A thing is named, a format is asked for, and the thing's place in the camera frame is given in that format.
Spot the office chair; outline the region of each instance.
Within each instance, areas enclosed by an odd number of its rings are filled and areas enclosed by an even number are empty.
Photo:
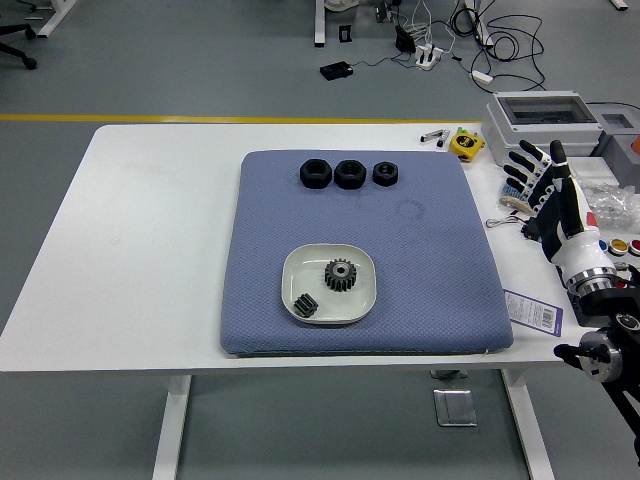
[[[14,32],[21,32],[24,30],[24,34],[27,36],[29,40],[36,38],[36,32],[33,31],[31,25],[24,23],[22,25],[5,25],[0,26],[0,35],[8,35]],[[14,57],[20,57],[24,66],[29,70],[34,70],[38,66],[38,62],[35,59],[27,57],[24,52],[17,50],[9,45],[5,45],[4,43],[0,43],[0,52],[8,53],[9,55],[13,55]]]

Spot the white plate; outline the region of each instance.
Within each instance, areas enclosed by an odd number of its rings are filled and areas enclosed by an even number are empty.
[[[346,292],[335,292],[324,282],[329,262],[345,259],[356,267],[356,281]],[[318,303],[309,318],[294,310],[294,302],[308,293]],[[284,261],[282,269],[282,303],[302,322],[314,324],[352,323],[364,317],[376,301],[376,270],[373,260],[352,245],[317,243],[296,248]]]

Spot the yellow floor line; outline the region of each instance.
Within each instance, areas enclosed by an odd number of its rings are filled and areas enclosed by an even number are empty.
[[[50,115],[0,114],[2,122],[99,122],[99,123],[472,123],[476,120],[433,120],[409,118],[314,118],[314,117],[207,117],[182,115]]]

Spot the table leg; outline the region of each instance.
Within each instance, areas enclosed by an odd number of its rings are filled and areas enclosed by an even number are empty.
[[[316,47],[324,47],[325,25],[324,25],[324,0],[316,0]]]
[[[53,32],[53,29],[58,26],[69,10],[78,2],[78,0],[51,0],[53,8],[56,13],[45,24],[44,27],[38,32],[38,37],[48,37]]]
[[[178,472],[182,431],[189,402],[191,375],[179,375],[165,380],[169,393],[158,442],[153,480],[175,480]]]
[[[524,370],[502,370],[502,379],[509,396],[531,480],[553,480],[551,463],[533,411],[524,373]]]

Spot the tag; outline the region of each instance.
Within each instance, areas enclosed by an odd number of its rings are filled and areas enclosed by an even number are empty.
[[[562,331],[562,308],[504,291],[507,311],[512,322],[559,337]]]

